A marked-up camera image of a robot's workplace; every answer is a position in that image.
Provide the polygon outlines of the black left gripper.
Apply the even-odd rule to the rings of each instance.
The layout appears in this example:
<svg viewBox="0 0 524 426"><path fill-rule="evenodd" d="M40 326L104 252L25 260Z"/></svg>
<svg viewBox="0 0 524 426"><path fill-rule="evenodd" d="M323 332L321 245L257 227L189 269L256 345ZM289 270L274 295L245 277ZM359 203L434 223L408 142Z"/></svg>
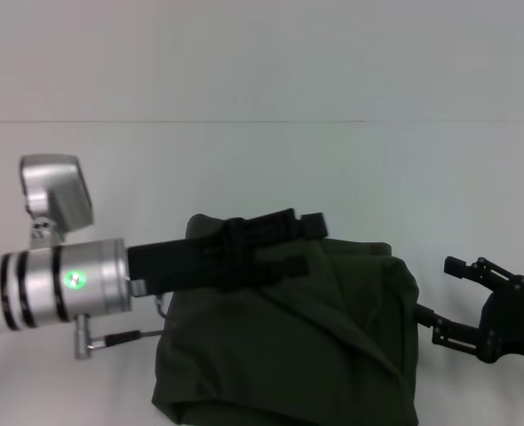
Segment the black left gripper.
<svg viewBox="0 0 524 426"><path fill-rule="evenodd" d="M232 292L272 286L309 274L304 256L256 262L254 251L329 235L322 213L296 217L294 209L252 219L193 216L186 238L127 248L131 292L173 293L197 288Z"/></svg>

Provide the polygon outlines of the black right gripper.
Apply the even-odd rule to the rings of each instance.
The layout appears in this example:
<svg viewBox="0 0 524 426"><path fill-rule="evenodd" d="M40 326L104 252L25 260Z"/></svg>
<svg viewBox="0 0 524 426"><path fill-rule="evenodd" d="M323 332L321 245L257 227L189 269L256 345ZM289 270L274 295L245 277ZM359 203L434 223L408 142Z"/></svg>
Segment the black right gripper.
<svg viewBox="0 0 524 426"><path fill-rule="evenodd" d="M446 319L417 304L414 318L419 325L433 330L432 343L480 355L480 359L489 364L506 355L524 356L524 276L508 272L485 257L468 264L448 256L444 272L478 283L492 293L483 305L480 327Z"/></svg>

